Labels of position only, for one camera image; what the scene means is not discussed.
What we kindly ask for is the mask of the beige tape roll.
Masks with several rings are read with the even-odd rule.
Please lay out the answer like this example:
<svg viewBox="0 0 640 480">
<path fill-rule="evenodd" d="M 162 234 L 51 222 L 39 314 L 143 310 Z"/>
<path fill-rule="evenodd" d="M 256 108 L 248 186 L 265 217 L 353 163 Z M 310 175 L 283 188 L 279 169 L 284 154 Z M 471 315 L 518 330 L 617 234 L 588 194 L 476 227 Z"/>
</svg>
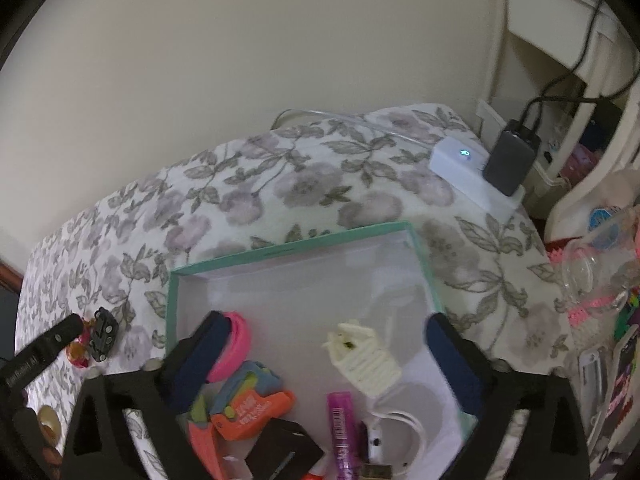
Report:
<svg viewBox="0 0 640 480">
<path fill-rule="evenodd" d="M 51 446 L 57 446 L 62 437 L 62 426 L 52 406 L 43 405 L 37 413 L 37 419 L 43 437 Z"/>
</svg>

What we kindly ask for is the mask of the white shelf furniture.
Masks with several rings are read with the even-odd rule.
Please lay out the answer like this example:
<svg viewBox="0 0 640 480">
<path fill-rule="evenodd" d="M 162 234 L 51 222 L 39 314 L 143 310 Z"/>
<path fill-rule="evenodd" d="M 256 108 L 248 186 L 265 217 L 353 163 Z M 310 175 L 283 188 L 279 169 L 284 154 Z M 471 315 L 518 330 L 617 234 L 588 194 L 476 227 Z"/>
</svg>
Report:
<svg viewBox="0 0 640 480">
<path fill-rule="evenodd" d="M 634 79 L 639 51 L 598 0 L 496 0 L 484 88 L 477 101 L 480 140 L 501 130 L 553 78 L 559 103 L 530 112 L 539 153 L 524 181 L 524 207 L 544 222 L 544 240 L 582 236 L 593 211 L 639 197 L 639 88 L 594 104 Z"/>
</svg>

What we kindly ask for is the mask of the purple lighter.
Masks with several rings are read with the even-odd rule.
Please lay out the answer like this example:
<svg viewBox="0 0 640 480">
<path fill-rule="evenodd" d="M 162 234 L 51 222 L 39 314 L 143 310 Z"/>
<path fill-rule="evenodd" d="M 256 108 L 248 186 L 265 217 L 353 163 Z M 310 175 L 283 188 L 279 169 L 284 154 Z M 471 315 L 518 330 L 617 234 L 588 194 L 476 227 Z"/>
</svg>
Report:
<svg viewBox="0 0 640 480">
<path fill-rule="evenodd" d="M 349 391 L 329 393 L 326 397 L 331 430 L 336 478 L 355 480 L 359 474 L 358 431 L 354 404 Z"/>
</svg>

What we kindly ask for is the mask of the orange blue toy gun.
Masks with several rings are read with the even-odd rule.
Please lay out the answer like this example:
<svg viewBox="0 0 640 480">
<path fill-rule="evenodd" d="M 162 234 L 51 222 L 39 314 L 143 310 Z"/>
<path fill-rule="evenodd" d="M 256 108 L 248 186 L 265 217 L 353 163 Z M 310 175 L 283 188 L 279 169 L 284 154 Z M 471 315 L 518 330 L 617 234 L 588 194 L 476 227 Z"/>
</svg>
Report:
<svg viewBox="0 0 640 480">
<path fill-rule="evenodd" d="M 272 418 L 294 408 L 296 396 L 261 362 L 244 361 L 207 402 L 201 394 L 192 404 L 188 422 L 213 429 L 226 441 L 256 437 Z"/>
</svg>

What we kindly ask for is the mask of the gold patterned strip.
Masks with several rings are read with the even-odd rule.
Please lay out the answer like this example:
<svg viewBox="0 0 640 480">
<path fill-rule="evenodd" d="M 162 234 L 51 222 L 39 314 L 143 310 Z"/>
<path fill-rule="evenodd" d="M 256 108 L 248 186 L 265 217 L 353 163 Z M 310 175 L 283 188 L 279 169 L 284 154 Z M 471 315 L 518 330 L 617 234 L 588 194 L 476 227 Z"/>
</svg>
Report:
<svg viewBox="0 0 640 480">
<path fill-rule="evenodd" d="M 359 480 L 392 480 L 393 468 L 384 464 L 363 464 L 359 469 Z"/>
</svg>

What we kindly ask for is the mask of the white power strip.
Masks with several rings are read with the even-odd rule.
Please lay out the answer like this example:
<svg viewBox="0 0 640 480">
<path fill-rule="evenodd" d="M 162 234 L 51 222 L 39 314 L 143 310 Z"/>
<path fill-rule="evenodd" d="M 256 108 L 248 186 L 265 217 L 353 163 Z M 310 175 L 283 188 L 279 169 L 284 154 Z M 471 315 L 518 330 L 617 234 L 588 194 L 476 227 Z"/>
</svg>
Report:
<svg viewBox="0 0 640 480">
<path fill-rule="evenodd" d="M 487 159 L 487 154 L 446 136 L 432 149 L 430 170 L 499 223 L 505 224 L 521 205 L 525 188 L 520 185 L 510 196 L 494 188 L 483 177 Z"/>
</svg>

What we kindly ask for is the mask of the cream hair claw clip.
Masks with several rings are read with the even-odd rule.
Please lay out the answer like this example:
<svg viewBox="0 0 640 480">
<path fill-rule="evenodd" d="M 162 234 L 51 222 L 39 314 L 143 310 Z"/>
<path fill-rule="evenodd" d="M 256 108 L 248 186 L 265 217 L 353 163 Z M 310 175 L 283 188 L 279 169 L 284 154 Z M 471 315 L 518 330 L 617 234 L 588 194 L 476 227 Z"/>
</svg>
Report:
<svg viewBox="0 0 640 480">
<path fill-rule="evenodd" d="M 401 367 L 378 333 L 356 320 L 338 324 L 322 347 L 341 375 L 370 399 L 382 396 L 401 378 Z"/>
</svg>

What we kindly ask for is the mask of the floral grey white blanket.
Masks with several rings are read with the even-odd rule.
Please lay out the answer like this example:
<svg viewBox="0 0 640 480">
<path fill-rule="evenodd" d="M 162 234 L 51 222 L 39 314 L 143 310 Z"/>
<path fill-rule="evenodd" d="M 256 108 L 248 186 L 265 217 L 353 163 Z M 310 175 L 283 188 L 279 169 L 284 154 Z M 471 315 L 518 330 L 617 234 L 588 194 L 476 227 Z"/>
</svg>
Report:
<svg viewBox="0 0 640 480">
<path fill-rule="evenodd" d="M 566 307 L 532 220 L 499 220 L 433 174 L 446 136 L 475 141 L 448 106 L 383 108 L 356 126 L 328 118 L 235 140 L 128 183 L 34 248 L 15 343 L 107 307 L 122 342 L 106 368 L 136 370 L 165 350 L 172 269 L 408 221 L 454 326 L 518 370 L 571 370 Z"/>
</svg>

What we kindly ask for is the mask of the black power adapter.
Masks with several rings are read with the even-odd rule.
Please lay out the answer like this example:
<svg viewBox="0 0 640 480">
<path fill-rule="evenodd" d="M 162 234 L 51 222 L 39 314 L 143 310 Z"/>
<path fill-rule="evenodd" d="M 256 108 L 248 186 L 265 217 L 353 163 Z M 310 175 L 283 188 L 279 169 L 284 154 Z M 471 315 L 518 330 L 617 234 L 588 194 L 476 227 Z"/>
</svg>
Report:
<svg viewBox="0 0 640 480">
<path fill-rule="evenodd" d="M 255 480 L 298 480 L 323 456 L 322 448 L 298 422 L 272 418 L 248 452 L 245 463 Z"/>
</svg>

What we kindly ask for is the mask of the red glue bottle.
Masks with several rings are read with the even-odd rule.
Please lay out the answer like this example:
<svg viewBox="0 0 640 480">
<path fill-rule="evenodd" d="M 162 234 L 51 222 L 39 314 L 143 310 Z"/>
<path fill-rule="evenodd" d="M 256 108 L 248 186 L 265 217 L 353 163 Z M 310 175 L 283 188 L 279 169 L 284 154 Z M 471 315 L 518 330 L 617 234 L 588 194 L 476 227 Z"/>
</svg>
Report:
<svg viewBox="0 0 640 480">
<path fill-rule="evenodd" d="M 325 460 L 319 460 L 309 471 L 303 476 L 303 480 L 323 480 L 326 478 L 329 465 Z"/>
</svg>

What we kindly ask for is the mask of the clear plastic bottle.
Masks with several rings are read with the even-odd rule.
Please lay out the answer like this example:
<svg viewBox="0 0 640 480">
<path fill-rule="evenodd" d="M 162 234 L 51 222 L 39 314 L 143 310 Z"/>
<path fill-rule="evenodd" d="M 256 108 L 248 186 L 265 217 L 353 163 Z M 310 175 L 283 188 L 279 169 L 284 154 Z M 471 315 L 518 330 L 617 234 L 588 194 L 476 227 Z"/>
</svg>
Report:
<svg viewBox="0 0 640 480">
<path fill-rule="evenodd" d="M 564 248 L 560 275 L 567 299 L 588 314 L 619 311 L 639 285 L 639 207 L 621 210 Z"/>
</svg>

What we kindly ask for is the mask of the pink smartwatch band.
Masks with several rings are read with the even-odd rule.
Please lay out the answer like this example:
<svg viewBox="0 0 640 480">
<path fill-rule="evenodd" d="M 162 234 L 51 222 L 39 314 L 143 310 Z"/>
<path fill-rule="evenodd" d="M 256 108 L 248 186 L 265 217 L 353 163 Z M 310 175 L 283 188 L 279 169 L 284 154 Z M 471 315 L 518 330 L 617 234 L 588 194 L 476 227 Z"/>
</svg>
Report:
<svg viewBox="0 0 640 480">
<path fill-rule="evenodd" d="M 212 384 L 230 378 L 246 360 L 252 346 L 252 331 L 247 320 L 238 312 L 226 312 L 224 316 L 231 322 L 231 333 L 221 356 L 207 375 L 206 380 Z"/>
</svg>

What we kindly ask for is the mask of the pink round doll toy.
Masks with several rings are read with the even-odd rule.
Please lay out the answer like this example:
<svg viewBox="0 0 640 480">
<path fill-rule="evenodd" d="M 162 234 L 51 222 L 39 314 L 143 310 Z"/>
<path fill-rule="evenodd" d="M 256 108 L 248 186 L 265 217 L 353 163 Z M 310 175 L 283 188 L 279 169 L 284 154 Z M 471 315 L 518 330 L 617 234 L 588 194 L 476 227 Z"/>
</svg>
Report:
<svg viewBox="0 0 640 480">
<path fill-rule="evenodd" d="M 85 320 L 81 334 L 75 338 L 65 349 L 65 355 L 70 365 L 80 370 L 89 367 L 91 356 L 89 352 L 89 342 L 95 320 Z"/>
</svg>

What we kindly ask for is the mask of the grey plugged charger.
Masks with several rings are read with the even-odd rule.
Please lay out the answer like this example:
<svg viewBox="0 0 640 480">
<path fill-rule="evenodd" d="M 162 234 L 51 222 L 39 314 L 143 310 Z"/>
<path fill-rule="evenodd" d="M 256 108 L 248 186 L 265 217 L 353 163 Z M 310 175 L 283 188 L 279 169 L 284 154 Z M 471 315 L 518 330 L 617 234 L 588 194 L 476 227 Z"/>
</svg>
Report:
<svg viewBox="0 0 640 480">
<path fill-rule="evenodd" d="M 501 131 L 483 169 L 483 178 L 505 196 L 512 196 L 532 169 L 540 137 L 518 119 Z"/>
</svg>

